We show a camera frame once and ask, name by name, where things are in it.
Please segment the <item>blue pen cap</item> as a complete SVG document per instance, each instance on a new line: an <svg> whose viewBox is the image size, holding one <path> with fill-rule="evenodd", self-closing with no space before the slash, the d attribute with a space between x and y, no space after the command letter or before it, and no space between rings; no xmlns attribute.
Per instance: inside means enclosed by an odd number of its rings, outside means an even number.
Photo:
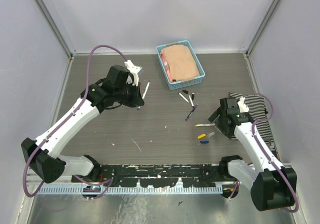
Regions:
<svg viewBox="0 0 320 224"><path fill-rule="evenodd" d="M209 143L208 140L202 140L202 141L200 141L200 144L208 144L208 143Z"/></svg>

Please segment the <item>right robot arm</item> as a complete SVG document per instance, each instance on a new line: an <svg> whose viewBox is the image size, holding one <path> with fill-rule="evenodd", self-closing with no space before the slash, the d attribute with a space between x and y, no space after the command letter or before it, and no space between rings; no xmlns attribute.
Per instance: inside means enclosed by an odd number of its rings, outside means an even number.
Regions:
<svg viewBox="0 0 320 224"><path fill-rule="evenodd" d="M245 98L220 99L220 106L208 118L227 138L235 137L245 148L253 166L240 156L222 157L219 163L220 176L225 181L234 178L249 191L257 210L283 208L297 212L299 201L296 195L297 174L286 168L271 152L258 132Z"/></svg>

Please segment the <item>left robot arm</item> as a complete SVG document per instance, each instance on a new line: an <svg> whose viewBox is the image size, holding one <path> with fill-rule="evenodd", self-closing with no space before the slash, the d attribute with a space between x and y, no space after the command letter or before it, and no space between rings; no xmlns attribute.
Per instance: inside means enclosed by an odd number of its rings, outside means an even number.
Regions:
<svg viewBox="0 0 320 224"><path fill-rule="evenodd" d="M102 171L95 159L89 155L63 156L61 151L92 119L104 110L116 108L115 103L131 108L144 105L139 82L141 69L130 61L124 66L111 66L107 76L89 85L54 126L36 139L26 138L22 142L25 160L42 181L52 183L68 175L98 181Z"/></svg>

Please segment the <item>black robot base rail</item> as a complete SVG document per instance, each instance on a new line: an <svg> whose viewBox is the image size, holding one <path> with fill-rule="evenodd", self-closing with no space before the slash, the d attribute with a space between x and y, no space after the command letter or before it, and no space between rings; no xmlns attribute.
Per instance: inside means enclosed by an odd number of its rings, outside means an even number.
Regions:
<svg viewBox="0 0 320 224"><path fill-rule="evenodd" d="M214 164L103 165L97 180L112 180L112 187L215 187L217 182L235 182Z"/></svg>

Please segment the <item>white marker with blue end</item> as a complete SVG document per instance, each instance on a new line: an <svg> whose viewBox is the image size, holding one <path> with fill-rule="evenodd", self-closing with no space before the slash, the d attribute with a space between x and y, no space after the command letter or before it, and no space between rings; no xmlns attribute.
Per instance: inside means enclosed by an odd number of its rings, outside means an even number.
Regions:
<svg viewBox="0 0 320 224"><path fill-rule="evenodd" d="M142 95L142 99L145 98L145 96L146 96L146 94L147 94L147 92L148 92L148 89L149 89L149 85L150 85L150 81L148 81L148 83L147 83L147 85L146 85L146 87L145 87L144 93L143 93L143 95Z"/></svg>

